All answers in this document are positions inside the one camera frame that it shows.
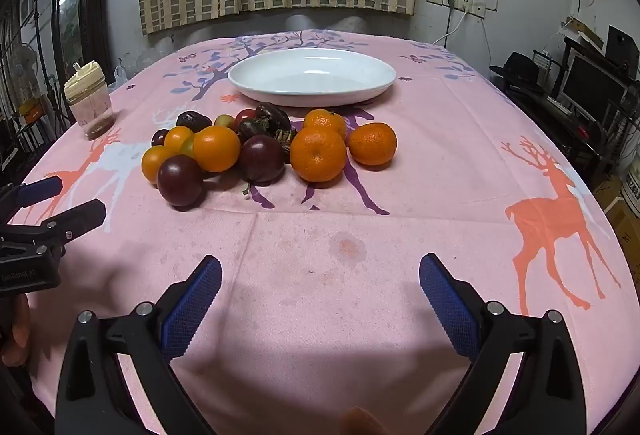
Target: pink tablecloth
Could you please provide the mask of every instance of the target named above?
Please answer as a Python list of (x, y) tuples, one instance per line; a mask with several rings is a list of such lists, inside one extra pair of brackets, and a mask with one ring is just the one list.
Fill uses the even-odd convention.
[[(350, 163), (318, 187), (288, 167), (251, 198), (225, 173), (199, 208), (170, 208), (139, 168), (153, 133), (191, 108), (215, 118), (255, 106), (226, 79), (228, 68), (297, 46), (347, 48), (396, 69), (385, 94), (344, 109), (351, 128), (395, 129), (391, 166)], [(155, 301), (207, 254), (222, 263), (223, 288), (172, 365), (221, 435), (326, 435), (352, 405), (398, 435), (424, 433), (468, 364), (420, 290), (418, 265), (430, 252), (512, 312), (562, 312), (590, 429), (638, 369), (638, 300), (603, 212), (536, 125), (442, 47), (330, 31), (212, 40), (162, 59), (112, 99), (110, 135), (91, 143), (74, 126), (30, 174), (60, 175), (62, 198), (17, 216), (33, 224), (94, 197), (108, 209), (103, 227), (69, 245), (62, 285), (30, 296), (34, 388), (51, 409), (80, 311), (120, 315)], [(124, 365), (143, 418), (160, 431)], [(497, 420), (508, 381), (480, 431)]]

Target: blue gripper pad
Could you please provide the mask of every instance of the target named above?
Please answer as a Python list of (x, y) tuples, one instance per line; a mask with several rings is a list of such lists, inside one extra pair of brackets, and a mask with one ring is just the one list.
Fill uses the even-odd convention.
[(180, 300), (161, 327), (161, 351), (166, 360), (186, 352), (204, 315), (222, 286), (222, 266), (213, 256), (207, 256), (186, 282)]
[(28, 208), (43, 200), (60, 195), (62, 180), (58, 176), (42, 179), (31, 184), (23, 184), (18, 187), (15, 204), (18, 208)]
[(479, 326), (454, 288), (455, 280), (434, 255), (420, 262), (420, 286), (459, 355), (473, 363), (480, 351)]

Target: screw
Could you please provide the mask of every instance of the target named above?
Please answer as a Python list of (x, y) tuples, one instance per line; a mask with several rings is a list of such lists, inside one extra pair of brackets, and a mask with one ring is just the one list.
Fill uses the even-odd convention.
[(500, 314), (504, 312), (502, 303), (498, 303), (497, 301), (490, 301), (486, 304), (486, 309), (494, 316), (500, 316)]
[(562, 315), (557, 310), (550, 310), (546, 313), (546, 317), (551, 320), (551, 323), (562, 322)]
[(151, 314), (151, 311), (154, 309), (153, 304), (149, 303), (148, 301), (143, 301), (143, 303), (139, 304), (136, 307), (136, 314), (138, 316), (149, 316), (149, 314)]
[(94, 317), (94, 315), (91, 314), (91, 311), (85, 310), (78, 315), (78, 321), (81, 323), (89, 323), (92, 317)]

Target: fan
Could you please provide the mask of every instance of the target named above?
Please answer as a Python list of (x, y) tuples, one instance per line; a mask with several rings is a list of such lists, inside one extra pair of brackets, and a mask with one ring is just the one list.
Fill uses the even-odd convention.
[(11, 54), (9, 70), (14, 83), (15, 97), (18, 99), (16, 101), (17, 106), (23, 105), (40, 95), (38, 79), (36, 78), (37, 70), (34, 70), (34, 64), (37, 69), (38, 61), (36, 53), (30, 45), (26, 43), (16, 47)]

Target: speaker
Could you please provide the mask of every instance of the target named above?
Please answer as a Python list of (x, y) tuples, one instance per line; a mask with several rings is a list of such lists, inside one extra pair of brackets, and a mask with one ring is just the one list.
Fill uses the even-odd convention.
[(609, 25), (606, 57), (631, 79), (636, 79), (640, 59), (638, 46), (633, 38), (612, 25)]

